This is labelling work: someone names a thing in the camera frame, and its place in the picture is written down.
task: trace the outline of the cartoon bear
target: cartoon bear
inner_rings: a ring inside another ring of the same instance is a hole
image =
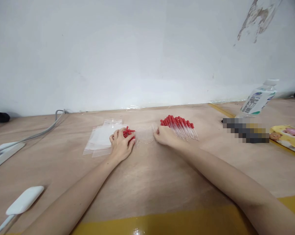
[[[293,128],[286,128],[282,132],[287,133],[287,134],[295,137],[295,129],[293,129]]]
[[[274,141],[279,140],[281,136],[283,136],[283,135],[280,133],[277,133],[277,132],[272,132],[271,134],[269,134],[269,138]]]

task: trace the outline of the peeling paint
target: peeling paint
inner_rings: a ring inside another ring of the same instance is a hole
[[[252,33],[256,43],[257,36],[266,31],[281,2],[282,0],[254,0],[238,34],[238,41],[242,35],[249,36]]]

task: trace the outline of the finger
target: finger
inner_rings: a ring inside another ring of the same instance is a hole
[[[125,138],[125,141],[129,142],[133,136],[134,134],[128,135],[127,138]]]
[[[159,130],[157,129],[156,132],[153,132],[154,138],[155,140],[158,142],[158,138],[159,138]]]
[[[130,150],[130,151],[132,150],[134,143],[135,143],[135,139],[130,141],[130,143],[128,145],[128,150]]]
[[[115,132],[114,132],[114,139],[117,139],[118,138],[118,131],[119,130],[115,130]]]
[[[124,128],[121,128],[119,131],[118,131],[118,136],[119,137],[122,137],[124,134],[122,133],[124,130]]]
[[[113,142],[114,142],[114,135],[111,135],[111,136],[109,137],[109,140],[110,140],[111,143],[113,143]]]

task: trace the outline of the person's left hand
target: person's left hand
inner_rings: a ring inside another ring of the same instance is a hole
[[[123,131],[125,128],[121,128],[120,130],[116,130],[113,135],[109,137],[111,141],[111,156],[113,158],[118,159],[119,161],[125,160],[132,151],[132,147],[135,143],[135,139],[130,139],[134,136],[131,134],[124,138]]]

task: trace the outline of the plastic bag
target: plastic bag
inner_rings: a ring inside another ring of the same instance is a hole
[[[94,154],[106,155],[109,154],[111,150],[103,151],[103,149],[110,149],[111,142],[109,137],[115,132],[115,130],[127,127],[127,125],[122,124],[122,119],[106,119],[102,126],[93,128],[89,141],[83,151],[83,155],[91,154],[95,150],[97,152]]]

